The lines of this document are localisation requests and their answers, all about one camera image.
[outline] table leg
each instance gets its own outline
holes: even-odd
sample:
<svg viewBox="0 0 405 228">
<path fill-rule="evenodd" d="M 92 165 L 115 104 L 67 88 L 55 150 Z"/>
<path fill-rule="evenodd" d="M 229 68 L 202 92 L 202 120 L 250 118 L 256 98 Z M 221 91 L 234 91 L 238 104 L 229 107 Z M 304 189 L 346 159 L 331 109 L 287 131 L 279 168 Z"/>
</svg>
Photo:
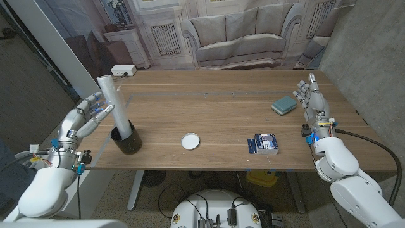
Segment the table leg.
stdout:
<svg viewBox="0 0 405 228">
<path fill-rule="evenodd" d="M 292 196 L 296 202 L 297 211 L 299 213 L 305 213 L 305 204 L 298 185 L 297 174 L 295 172 L 286 172 L 286 174 L 287 179 L 289 180 Z"/>
<path fill-rule="evenodd" d="M 137 170 L 134 178 L 134 183 L 132 184 L 131 195 L 129 196 L 127 209 L 134 210 L 136 202 L 138 199 L 138 194 L 140 193 L 140 185 L 142 184 L 142 178 L 144 176 L 144 170 Z"/>
</svg>

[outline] white cylinder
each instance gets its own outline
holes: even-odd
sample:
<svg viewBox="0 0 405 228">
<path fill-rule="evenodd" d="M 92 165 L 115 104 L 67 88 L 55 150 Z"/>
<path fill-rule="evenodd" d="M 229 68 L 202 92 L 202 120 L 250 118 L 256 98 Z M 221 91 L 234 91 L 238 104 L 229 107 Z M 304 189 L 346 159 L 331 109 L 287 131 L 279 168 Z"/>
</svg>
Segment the white cylinder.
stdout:
<svg viewBox="0 0 405 228">
<path fill-rule="evenodd" d="M 111 75 L 100 76 L 97 78 L 101 92 L 103 92 L 108 105 L 115 105 L 112 111 L 114 121 L 122 139 L 131 135 L 131 126 L 129 125 L 125 106 L 115 89 L 114 80 Z"/>
</svg>

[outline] sponge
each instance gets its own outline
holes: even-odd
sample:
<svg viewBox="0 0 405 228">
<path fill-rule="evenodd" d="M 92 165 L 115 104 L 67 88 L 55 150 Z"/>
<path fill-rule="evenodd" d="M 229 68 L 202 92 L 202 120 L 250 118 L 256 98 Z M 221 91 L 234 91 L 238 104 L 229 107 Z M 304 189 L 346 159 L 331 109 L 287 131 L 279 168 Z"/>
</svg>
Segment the sponge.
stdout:
<svg viewBox="0 0 405 228">
<path fill-rule="evenodd" d="M 271 108 L 277 114 L 284 115 L 289 111 L 293 110 L 296 106 L 297 101 L 295 101 L 295 99 L 292 99 L 289 96 L 285 96 L 282 99 L 279 99 L 278 101 L 274 102 Z"/>
</svg>

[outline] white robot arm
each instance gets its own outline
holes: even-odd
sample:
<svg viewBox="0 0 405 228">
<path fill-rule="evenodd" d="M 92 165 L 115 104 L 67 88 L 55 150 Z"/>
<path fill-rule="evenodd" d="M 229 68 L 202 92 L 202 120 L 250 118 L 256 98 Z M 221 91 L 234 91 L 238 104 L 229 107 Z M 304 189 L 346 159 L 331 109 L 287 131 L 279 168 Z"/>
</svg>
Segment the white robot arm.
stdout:
<svg viewBox="0 0 405 228">
<path fill-rule="evenodd" d="M 359 168 L 359 162 L 335 136 L 329 104 L 311 73 L 293 92 L 305 110 L 307 142 L 321 158 L 315 162 L 318 175 L 331 182 L 335 200 L 367 227 L 405 227 L 403 220 L 382 197 L 378 183 Z"/>
<path fill-rule="evenodd" d="M 104 110 L 100 108 L 104 103 L 97 101 L 102 95 L 98 92 L 89 96 L 66 115 L 59 130 L 58 143 L 47 157 L 51 166 L 37 171 L 18 201 L 16 210 L 5 222 L 14 222 L 21 217 L 51 217 L 64 207 L 68 198 L 65 189 L 74 181 L 74 165 L 91 161 L 90 152 L 79 153 L 78 146 L 114 109 L 114 105 Z"/>
</svg>

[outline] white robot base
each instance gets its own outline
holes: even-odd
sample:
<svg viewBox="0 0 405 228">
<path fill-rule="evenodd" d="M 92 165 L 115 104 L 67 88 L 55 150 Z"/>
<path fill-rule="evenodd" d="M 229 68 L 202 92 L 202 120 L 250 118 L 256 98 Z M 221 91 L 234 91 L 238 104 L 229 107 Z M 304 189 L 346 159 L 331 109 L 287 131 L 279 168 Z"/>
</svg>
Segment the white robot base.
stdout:
<svg viewBox="0 0 405 228">
<path fill-rule="evenodd" d="M 261 221 L 259 213 L 255 207 L 243 197 L 231 191 L 222 189 L 207 189 L 196 193 L 207 199 L 208 203 L 208 219 L 212 219 L 212 223 L 216 223 L 217 216 L 220 215 L 220 225 L 214 227 L 248 227 L 248 228 L 261 228 Z M 171 220 L 171 228 L 199 228 L 202 227 L 200 214 L 204 219 L 206 218 L 206 202 L 200 196 L 192 194 L 183 202 L 181 202 L 173 212 Z M 235 225 L 228 224 L 228 210 L 232 207 L 234 201 L 236 218 Z"/>
</svg>

